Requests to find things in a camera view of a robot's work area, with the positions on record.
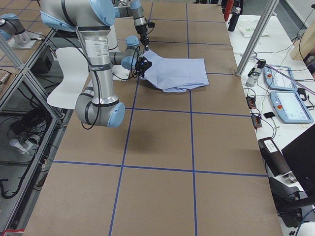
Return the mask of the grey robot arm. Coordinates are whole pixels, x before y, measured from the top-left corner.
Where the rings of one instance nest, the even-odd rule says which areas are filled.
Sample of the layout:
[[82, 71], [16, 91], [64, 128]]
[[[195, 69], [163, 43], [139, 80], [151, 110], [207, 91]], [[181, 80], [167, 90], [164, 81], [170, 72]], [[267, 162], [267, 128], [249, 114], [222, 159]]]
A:
[[[92, 74], [92, 86], [78, 96], [75, 110], [82, 124], [118, 127], [125, 115], [125, 105], [114, 92], [112, 66], [144, 76], [152, 66], [140, 51], [149, 47], [149, 23], [142, 4], [132, 0], [128, 5], [115, 6], [110, 0], [43, 0], [40, 7], [43, 23], [58, 30], [76, 32]], [[111, 52], [108, 34], [116, 18], [132, 17], [139, 37], [126, 39], [123, 52]]]
[[140, 36], [140, 42], [145, 51], [149, 50], [150, 39], [148, 34], [155, 28], [155, 22], [149, 21], [144, 16], [144, 9], [139, 0], [113, 0], [116, 18], [132, 17], [134, 27]]

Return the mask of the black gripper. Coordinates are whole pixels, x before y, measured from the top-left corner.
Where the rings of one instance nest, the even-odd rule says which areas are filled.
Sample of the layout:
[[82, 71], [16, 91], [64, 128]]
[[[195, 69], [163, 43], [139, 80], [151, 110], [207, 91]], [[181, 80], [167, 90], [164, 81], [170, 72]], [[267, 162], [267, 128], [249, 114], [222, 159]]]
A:
[[140, 41], [144, 47], [145, 51], [149, 50], [150, 39], [147, 37], [148, 29], [154, 28], [156, 26], [155, 22], [146, 22], [142, 25], [135, 26], [135, 29], [140, 36]]
[[144, 77], [145, 72], [152, 66], [152, 62], [146, 57], [141, 57], [135, 65], [135, 75]]

